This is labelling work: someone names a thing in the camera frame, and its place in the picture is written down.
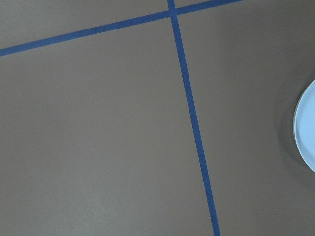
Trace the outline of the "light blue round plate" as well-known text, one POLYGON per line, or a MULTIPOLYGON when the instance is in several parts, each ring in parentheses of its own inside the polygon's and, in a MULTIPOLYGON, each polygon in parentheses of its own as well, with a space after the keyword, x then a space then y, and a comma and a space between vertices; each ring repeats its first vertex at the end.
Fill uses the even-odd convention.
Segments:
POLYGON ((315 82, 312 81, 300 96, 293 117, 293 134, 298 151, 312 170, 315 170, 315 82))

